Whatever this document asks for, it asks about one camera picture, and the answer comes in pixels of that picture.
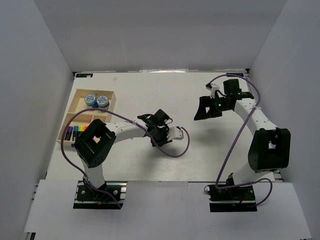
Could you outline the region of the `blue slime jar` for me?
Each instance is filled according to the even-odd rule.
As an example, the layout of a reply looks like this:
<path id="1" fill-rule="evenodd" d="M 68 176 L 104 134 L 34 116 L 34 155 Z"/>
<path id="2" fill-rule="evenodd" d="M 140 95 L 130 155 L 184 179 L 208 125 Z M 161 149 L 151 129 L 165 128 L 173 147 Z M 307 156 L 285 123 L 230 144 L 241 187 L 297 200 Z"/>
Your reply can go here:
<path id="1" fill-rule="evenodd" d="M 97 98 L 95 94 L 88 94 L 84 97 L 84 102 L 88 107 L 98 108 Z"/>
<path id="2" fill-rule="evenodd" d="M 110 106 L 110 101 L 107 96 L 101 95 L 96 99 L 99 108 L 107 109 Z"/>

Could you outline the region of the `yellow cap highlighter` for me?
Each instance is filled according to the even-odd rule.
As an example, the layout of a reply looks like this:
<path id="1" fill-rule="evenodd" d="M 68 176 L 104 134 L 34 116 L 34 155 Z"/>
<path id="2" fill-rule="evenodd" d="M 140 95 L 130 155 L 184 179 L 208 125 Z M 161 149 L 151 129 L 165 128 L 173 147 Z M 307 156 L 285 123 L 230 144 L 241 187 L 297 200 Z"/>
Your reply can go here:
<path id="1" fill-rule="evenodd" d="M 82 133 L 84 132 L 84 130 L 85 130 L 85 127 L 84 127 L 83 125 L 80 125 L 80 126 L 78 127 L 78 133 L 77 133 L 77 137 L 78 137 L 78 138 L 82 135 Z"/>

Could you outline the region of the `blue cap highlighter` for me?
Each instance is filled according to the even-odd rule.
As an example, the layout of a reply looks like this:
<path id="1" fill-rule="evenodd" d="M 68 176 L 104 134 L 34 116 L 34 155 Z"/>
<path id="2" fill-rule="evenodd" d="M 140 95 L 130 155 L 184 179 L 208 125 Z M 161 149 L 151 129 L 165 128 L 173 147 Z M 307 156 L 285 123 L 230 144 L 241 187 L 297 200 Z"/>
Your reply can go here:
<path id="1" fill-rule="evenodd" d="M 78 132 L 79 132 L 79 126 L 78 125 L 73 126 L 72 141 L 75 142 L 77 140 Z"/>

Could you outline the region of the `purple cap highlighter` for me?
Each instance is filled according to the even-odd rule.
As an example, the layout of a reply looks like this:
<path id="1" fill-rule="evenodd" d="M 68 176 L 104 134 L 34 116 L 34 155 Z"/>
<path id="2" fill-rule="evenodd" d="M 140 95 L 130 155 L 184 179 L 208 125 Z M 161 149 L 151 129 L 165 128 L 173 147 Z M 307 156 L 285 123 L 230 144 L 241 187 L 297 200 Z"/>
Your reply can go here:
<path id="1" fill-rule="evenodd" d="M 66 133 L 65 133 L 64 140 L 65 140 L 65 141 L 70 141 L 70 140 L 71 140 L 71 137 L 72 137 L 72 134 L 73 134 L 73 127 L 72 127 L 72 126 L 69 126 L 69 127 L 67 128 Z"/>

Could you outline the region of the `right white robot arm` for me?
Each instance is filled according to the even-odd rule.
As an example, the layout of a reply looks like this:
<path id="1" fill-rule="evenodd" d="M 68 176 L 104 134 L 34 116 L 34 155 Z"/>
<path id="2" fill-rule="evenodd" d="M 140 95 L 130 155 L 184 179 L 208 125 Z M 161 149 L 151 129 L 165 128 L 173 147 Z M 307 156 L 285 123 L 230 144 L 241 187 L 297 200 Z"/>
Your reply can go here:
<path id="1" fill-rule="evenodd" d="M 253 136 L 247 155 L 247 162 L 229 175 L 224 188 L 226 195 L 236 200 L 244 193 L 244 187 L 258 182 L 268 173 L 287 168 L 290 159 L 291 133 L 287 128 L 279 128 L 263 113 L 260 96 L 242 91 L 239 79 L 228 75 L 223 82 L 223 93 L 212 81 L 206 84 L 209 96 L 199 98 L 194 120 L 221 117 L 225 111 L 233 111 L 243 120 L 240 128 L 248 128 Z"/>

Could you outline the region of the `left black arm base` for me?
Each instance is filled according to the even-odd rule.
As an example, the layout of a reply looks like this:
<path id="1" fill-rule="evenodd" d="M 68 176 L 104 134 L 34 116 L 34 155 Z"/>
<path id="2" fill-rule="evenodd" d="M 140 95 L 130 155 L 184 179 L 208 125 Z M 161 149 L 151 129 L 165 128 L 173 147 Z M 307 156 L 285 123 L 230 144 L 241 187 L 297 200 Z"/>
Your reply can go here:
<path id="1" fill-rule="evenodd" d="M 127 183 L 106 182 L 105 192 L 111 194 L 122 207 L 125 203 Z M 73 209 L 81 210 L 119 210 L 120 207 L 107 193 L 92 190 L 86 183 L 77 184 Z"/>

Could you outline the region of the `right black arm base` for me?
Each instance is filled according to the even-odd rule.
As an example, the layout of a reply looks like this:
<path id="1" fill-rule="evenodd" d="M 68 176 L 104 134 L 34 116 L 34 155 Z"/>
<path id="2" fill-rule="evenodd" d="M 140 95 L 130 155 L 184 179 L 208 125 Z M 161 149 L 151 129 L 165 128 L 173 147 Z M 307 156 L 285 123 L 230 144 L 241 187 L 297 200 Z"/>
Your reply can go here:
<path id="1" fill-rule="evenodd" d="M 252 186 L 217 189 L 214 184 L 206 185 L 204 193 L 209 195 L 211 213 L 257 212 L 257 203 Z"/>

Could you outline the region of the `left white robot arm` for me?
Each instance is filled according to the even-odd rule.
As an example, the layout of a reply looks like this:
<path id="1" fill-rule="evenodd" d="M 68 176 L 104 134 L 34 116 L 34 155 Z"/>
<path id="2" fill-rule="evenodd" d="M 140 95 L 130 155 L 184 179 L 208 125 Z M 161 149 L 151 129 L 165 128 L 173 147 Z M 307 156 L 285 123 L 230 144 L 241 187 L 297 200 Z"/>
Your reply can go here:
<path id="1" fill-rule="evenodd" d="M 76 152 L 83 163 L 85 175 L 91 183 L 88 188 L 90 196 L 96 200 L 105 196 L 102 163 L 114 144 L 151 136 L 152 146 L 161 147 L 182 137 L 179 128 L 168 126 L 170 119 L 163 110 L 159 109 L 155 114 L 139 115 L 132 121 L 125 120 L 118 123 L 104 123 L 100 119 L 92 121 L 75 142 Z"/>

